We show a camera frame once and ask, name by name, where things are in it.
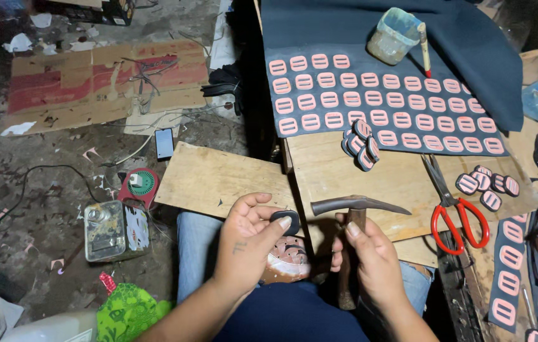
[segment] green plastic bag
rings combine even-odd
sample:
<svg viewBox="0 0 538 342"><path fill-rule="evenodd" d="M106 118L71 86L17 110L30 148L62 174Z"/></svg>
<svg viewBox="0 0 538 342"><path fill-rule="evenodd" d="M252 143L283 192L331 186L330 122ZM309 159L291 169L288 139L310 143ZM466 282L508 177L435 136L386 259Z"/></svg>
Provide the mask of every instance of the green plastic bag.
<svg viewBox="0 0 538 342"><path fill-rule="evenodd" d="M98 308L98 342L130 342L172 309L134 284L121 283Z"/></svg>

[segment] concrete floor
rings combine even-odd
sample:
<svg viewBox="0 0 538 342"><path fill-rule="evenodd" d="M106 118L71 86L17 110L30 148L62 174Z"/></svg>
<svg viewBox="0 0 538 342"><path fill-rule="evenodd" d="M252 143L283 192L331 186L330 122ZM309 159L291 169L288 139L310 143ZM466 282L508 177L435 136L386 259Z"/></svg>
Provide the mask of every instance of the concrete floor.
<svg viewBox="0 0 538 342"><path fill-rule="evenodd" d="M97 25L100 35L94 39L117 44L167 41L171 40L168 32L179 38L177 32L181 30L201 38L205 46L211 46L218 0L159 2L155 8L138 10L130 27ZM79 26L91 27L89 24ZM84 35L57 16L54 16L51 27L40 30L28 27L27 30L30 36L44 38L47 43L57 40L69 43ZM5 70L9 68L0 67L0 118L6 109L4 94L9 75ZM213 103L222 104L228 100L233 101L232 98L215 98ZM210 113L194 114L195 120L183 120L186 130L181 127L178 140L247 155L242 120L235 117L232 110L221 108L217 115L221 118ZM23 174L28 168L40 164L74 166L88 178L94 187L94 195L101 201L111 199L110 191L100 188L100 179L92 180L93 176L105 175L110 183L119 184L117 172L128 172L136 167L149 167L162 175L166 165L157 163L153 141L144 155L129 159L118 167L97 166L100 162L128 155L146 138L121 132L121 127L92 125L22 137L0 136L0 209L17 202ZM79 139L70 139L77 135L80 135ZM95 147L100 155L92 157L93 162L82 157L82 153L91 147ZM99 307L106 299L106 291L98 279L102 271L108 274L114 271L116 282L136 284L157 299L175 299L178 261L174 223L177 209L162 209L167 224L164 232L170 238L154 231L152 253L120 263L90 264L84 253L77 251L83 241L83 220L77 217L78 208L83 209L91 203L85 184L72 170L43 168L30 173L22 204L0 224L0 275L26 292L17 303L25 308L19 324L70 310ZM29 244L34 248L26 252ZM62 275L58 274L57 268L50 269L51 261L56 259L72 260Z"/></svg>

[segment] red scissors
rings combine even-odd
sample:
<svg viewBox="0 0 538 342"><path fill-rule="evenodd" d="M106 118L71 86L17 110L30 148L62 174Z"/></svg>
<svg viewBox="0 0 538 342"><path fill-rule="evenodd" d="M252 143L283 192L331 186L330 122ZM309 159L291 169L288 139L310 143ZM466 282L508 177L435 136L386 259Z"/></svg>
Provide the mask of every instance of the red scissors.
<svg viewBox="0 0 538 342"><path fill-rule="evenodd" d="M477 207L475 207L470 202L467 202L465 199L453 198L453 195L450 193L448 187L446 186L444 176L442 175L442 171L440 171L440 166L435 160L434 155L429 155L429 160L427 159L425 154L421 155L421 157L423 158L423 163L425 164L425 168L427 169L427 172L429 174L429 177L431 178L432 183L435 186L435 189L438 190L438 194L440 195L441 200L440 204L435 206L434 213L431 215L431 233L434 235L435 243L437 243L437 245L440 246L440 248L447 253L454 254L456 256L463 253L463 239L459 234L457 228L455 227L453 221L448 216L448 213L446 212L447 207L455 206L457 207L459 218L461 219L461 223L463 224L463 230L465 230L465 235L467 236L467 240L469 241L470 245L472 245L474 248L482 248L486 246L486 244L488 243L488 239L490 238L490 231L488 229L488 222L486 222L486 218L484 217L484 215L478 210ZM467 212L465 211L465 209L469 210L472 214L474 214L480 222L480 227L482 227L482 239L479 244L476 242L476 239L471 233L470 221L467 218ZM444 222L446 222L448 229L455 237L457 249L454 251L446 247L442 240L440 240L440 236L438 235L438 215L442 216Z"/></svg>

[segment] cardboard box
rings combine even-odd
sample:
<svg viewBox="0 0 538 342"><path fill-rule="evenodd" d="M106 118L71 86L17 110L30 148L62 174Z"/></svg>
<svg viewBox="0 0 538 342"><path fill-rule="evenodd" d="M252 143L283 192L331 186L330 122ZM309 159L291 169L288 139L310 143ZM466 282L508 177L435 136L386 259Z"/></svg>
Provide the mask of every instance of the cardboard box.
<svg viewBox="0 0 538 342"><path fill-rule="evenodd" d="M93 24L129 26L134 0L54 0L36 4L38 12L50 12L68 19Z"/></svg>
<svg viewBox="0 0 538 342"><path fill-rule="evenodd" d="M149 76L159 89L151 99L150 113L204 106L203 48L190 40L15 58L1 135L28 135L127 117L134 96L147 100L152 90L140 80L130 82L140 63L151 65L148 74L175 59L173 66Z"/></svg>

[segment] wooden hammer handle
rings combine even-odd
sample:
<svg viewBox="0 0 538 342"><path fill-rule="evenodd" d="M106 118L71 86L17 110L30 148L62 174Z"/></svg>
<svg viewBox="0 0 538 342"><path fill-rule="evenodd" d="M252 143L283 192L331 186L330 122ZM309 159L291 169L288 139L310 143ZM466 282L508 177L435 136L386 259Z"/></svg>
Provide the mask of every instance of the wooden hammer handle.
<svg viewBox="0 0 538 342"><path fill-rule="evenodd" d="M366 228L366 209L349 209L347 222L355 222L362 231ZM355 249L342 236L343 243L341 271L339 272L339 307L342 310L354 310L359 294L358 265L359 259Z"/></svg>

